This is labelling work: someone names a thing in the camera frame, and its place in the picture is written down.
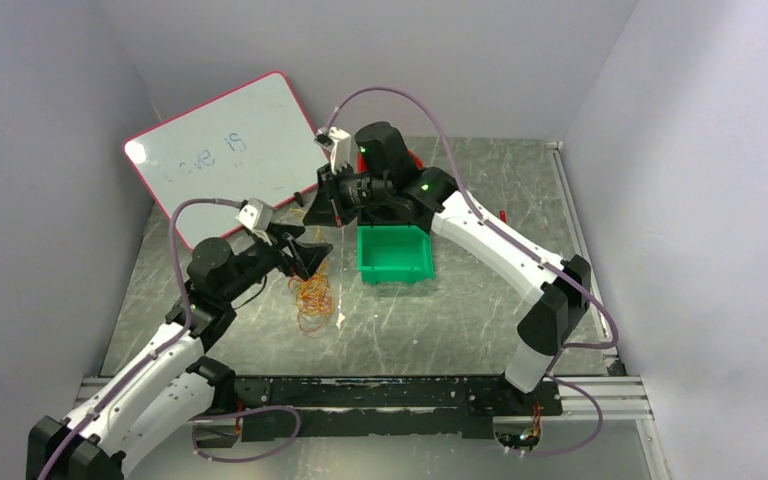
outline green plastic bin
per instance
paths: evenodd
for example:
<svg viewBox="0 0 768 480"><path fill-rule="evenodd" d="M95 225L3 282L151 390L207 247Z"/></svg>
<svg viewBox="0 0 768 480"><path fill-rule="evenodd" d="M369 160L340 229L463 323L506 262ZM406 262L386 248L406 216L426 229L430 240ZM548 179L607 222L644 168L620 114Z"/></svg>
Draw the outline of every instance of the green plastic bin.
<svg viewBox="0 0 768 480"><path fill-rule="evenodd" d="M434 278L431 236L413 225L358 227L358 270L370 284Z"/></svg>

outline gray wall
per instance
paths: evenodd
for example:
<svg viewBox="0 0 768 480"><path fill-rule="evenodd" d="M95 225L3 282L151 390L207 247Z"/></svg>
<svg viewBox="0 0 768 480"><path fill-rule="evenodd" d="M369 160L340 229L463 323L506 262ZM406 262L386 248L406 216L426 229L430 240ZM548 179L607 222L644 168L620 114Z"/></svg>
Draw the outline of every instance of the gray wall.
<svg viewBox="0 0 768 480"><path fill-rule="evenodd" d="M636 0L102 0L165 117L283 70L321 126L350 91L401 87L451 135L559 139ZM341 117L432 129L389 94Z"/></svg>
<svg viewBox="0 0 768 480"><path fill-rule="evenodd" d="M116 320L150 199L121 142L156 121L88 0L0 1L0 478L71 407Z"/></svg>
<svg viewBox="0 0 768 480"><path fill-rule="evenodd" d="M641 0L563 156L675 478L768 478L768 2Z"/></svg>

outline whiteboard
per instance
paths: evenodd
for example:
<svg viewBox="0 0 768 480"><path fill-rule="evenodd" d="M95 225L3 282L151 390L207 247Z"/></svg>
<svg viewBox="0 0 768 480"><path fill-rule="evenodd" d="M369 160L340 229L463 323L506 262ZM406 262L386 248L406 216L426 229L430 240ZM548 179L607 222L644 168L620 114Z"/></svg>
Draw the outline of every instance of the whiteboard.
<svg viewBox="0 0 768 480"><path fill-rule="evenodd" d="M125 141L125 155L168 218L195 197L258 198L279 206L312 188L327 157L281 72L271 72ZM240 228L234 209L187 207L190 249Z"/></svg>

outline metal table surface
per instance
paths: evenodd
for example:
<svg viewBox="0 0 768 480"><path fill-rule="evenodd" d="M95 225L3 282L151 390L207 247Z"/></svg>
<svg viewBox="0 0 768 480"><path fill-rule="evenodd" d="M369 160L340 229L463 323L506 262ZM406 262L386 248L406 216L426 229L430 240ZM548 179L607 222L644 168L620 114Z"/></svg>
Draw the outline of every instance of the metal table surface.
<svg viewBox="0 0 768 480"><path fill-rule="evenodd" d="M407 142L426 165L449 170L437 138L409 138ZM456 138L453 148L464 181L485 207L496 212L504 209L508 223L543 248L567 258L581 253L559 163L543 142ZM311 171L311 182L314 180ZM300 223L291 208L282 208L278 218ZM115 375L140 351L179 296L167 229L166 217L155 207L102 376ZM340 327L335 313L319 331L303 334L296 321L295 295L287 288L287 279L273 272L264 293L238 312L210 350L211 357L241 375L483 374L504 370L516 348L516 324L530 305L490 268L454 243L433 236L434 280L367 285L357 271L356 227L323 228L322 234L334 245L326 272L334 301L345 316ZM309 229L303 239L312 241L313 236ZM250 244L239 232L229 240L235 251ZM181 264L186 266L189 252L180 242L179 250ZM591 309L572 340L602 339L603 328ZM610 360L599 351L570 350L555 372L604 375Z"/></svg>
<svg viewBox="0 0 768 480"><path fill-rule="evenodd" d="M586 437L593 422L554 422L540 442L544 451ZM541 480L650 480L640 436L633 421L606 422L587 448L554 458L503 454L492 440L458 435L301 438L274 457L243 465L207 462L192 455L189 430L182 428L155 448L134 470L133 480L390 480L535 478ZM283 440L213 449L221 457L241 458L275 448Z"/></svg>

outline black mounting base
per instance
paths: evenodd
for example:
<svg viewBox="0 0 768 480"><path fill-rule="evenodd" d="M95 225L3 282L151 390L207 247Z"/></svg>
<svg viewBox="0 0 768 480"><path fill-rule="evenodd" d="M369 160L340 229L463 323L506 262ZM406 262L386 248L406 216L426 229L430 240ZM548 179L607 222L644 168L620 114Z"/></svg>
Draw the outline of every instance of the black mounting base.
<svg viewBox="0 0 768 480"><path fill-rule="evenodd" d="M492 439L493 417L531 417L535 403L543 416L563 412L554 382L545 380L523 394L501 375L238 377L236 390L245 408L298 409L300 437L452 433ZM248 417L240 441L286 438L294 426L293 417L282 412Z"/></svg>

